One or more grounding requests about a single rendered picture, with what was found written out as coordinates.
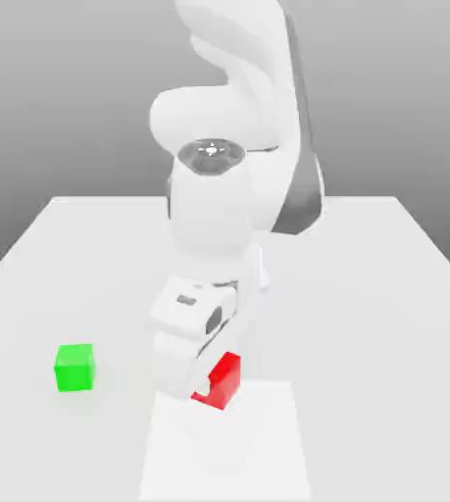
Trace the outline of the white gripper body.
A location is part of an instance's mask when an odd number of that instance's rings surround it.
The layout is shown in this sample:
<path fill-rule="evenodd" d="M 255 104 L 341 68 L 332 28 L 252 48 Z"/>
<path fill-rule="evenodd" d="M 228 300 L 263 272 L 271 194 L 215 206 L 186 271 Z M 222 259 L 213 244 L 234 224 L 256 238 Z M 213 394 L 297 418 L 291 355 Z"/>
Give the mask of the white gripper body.
<path fill-rule="evenodd" d="M 169 276 L 151 308 L 157 388 L 173 398 L 190 397 L 253 324 L 268 286 L 260 245 L 248 248 L 236 277 Z"/>

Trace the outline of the small green cube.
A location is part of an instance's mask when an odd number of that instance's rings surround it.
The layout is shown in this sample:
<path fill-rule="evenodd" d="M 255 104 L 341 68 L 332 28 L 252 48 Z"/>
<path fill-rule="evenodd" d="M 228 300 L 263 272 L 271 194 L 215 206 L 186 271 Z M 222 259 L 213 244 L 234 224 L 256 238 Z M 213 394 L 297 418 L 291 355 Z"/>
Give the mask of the small green cube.
<path fill-rule="evenodd" d="M 95 381 L 93 345 L 60 345 L 55 358 L 54 374 L 59 392 L 92 390 Z"/>

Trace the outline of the small red cube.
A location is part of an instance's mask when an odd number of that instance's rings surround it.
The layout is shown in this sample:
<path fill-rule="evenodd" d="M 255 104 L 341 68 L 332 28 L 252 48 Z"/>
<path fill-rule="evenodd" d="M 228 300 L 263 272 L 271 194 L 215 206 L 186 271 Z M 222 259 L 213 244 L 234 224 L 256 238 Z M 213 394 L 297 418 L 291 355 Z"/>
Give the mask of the small red cube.
<path fill-rule="evenodd" d="M 241 377 L 241 358 L 226 352 L 208 374 L 209 392 L 194 392 L 191 398 L 207 406 L 224 410 L 237 392 Z"/>

